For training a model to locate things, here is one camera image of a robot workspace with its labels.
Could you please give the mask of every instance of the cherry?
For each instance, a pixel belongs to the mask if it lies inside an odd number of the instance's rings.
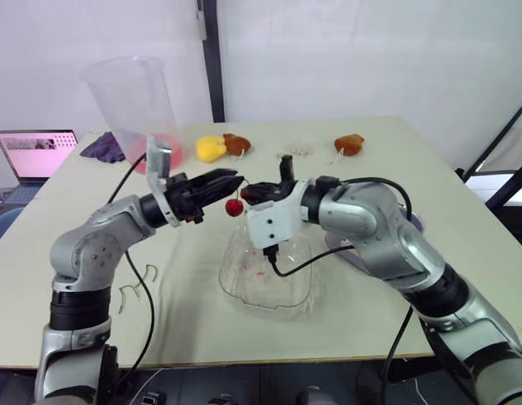
[[[244,212],[244,204],[238,198],[233,198],[225,203],[225,211],[231,217],[238,217]]]

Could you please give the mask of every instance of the purple cloth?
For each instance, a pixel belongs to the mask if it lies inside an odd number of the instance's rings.
[[[122,162],[126,158],[112,132],[106,132],[97,138],[81,152],[81,156],[106,163]]]

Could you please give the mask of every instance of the brown toy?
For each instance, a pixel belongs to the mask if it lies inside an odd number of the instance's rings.
[[[224,133],[223,139],[227,147],[227,154],[241,156],[251,148],[251,143],[246,138],[239,137],[233,133]]]
[[[345,156],[354,156],[362,150],[362,143],[364,141],[364,138],[354,133],[353,135],[346,135],[336,139],[334,146],[338,152],[343,150]]]

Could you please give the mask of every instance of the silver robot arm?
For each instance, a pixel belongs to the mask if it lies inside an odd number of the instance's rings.
[[[116,348],[105,342],[110,336],[110,287],[122,255],[167,223],[202,222],[202,208],[231,195],[244,180],[235,170],[224,169],[191,180],[183,173],[167,178],[165,149],[149,144],[148,152],[153,194],[105,205],[51,248],[55,277],[35,384],[38,404],[110,401],[118,364]]]
[[[310,224],[344,235],[369,273],[396,289],[422,319],[433,351],[452,353],[472,375],[482,405],[522,404],[521,344],[506,319],[444,261],[402,215],[383,184],[348,185],[333,177],[247,186],[242,197],[253,244],[277,261],[277,243]]]

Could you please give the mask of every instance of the white table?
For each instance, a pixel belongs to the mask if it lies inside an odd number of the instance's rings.
[[[429,242],[506,316],[522,341],[522,247],[402,119],[210,124],[182,131],[191,142],[223,132],[246,136],[254,149],[242,160],[224,157],[214,164],[189,154],[180,169],[193,177],[212,168],[232,167],[251,182],[276,181],[276,155],[301,142],[315,153],[294,158],[297,178],[384,176],[402,184],[425,222]],[[336,156],[333,140],[354,132],[366,138],[364,151],[328,165]],[[105,203],[128,167],[128,163],[106,165],[78,156],[93,140],[93,136],[83,139],[0,241],[0,367],[37,366],[41,329],[49,317],[51,244]],[[147,192],[145,179],[134,174],[121,195]],[[323,300],[304,319],[275,321],[237,311],[223,297],[218,270],[226,240],[240,219],[227,216],[223,202],[205,211],[203,224],[163,227],[132,248],[132,258],[141,269],[147,262],[159,268],[158,279],[149,284],[156,300],[157,327],[145,365],[386,356],[407,303],[336,256],[317,263]],[[315,253],[326,249],[320,229],[310,229],[308,236]],[[110,343],[118,346],[121,365],[134,362],[148,330],[146,297],[137,301],[129,294],[124,312],[118,315],[118,288],[134,283],[123,260],[116,271],[110,311]],[[416,318],[398,354],[431,354]]]

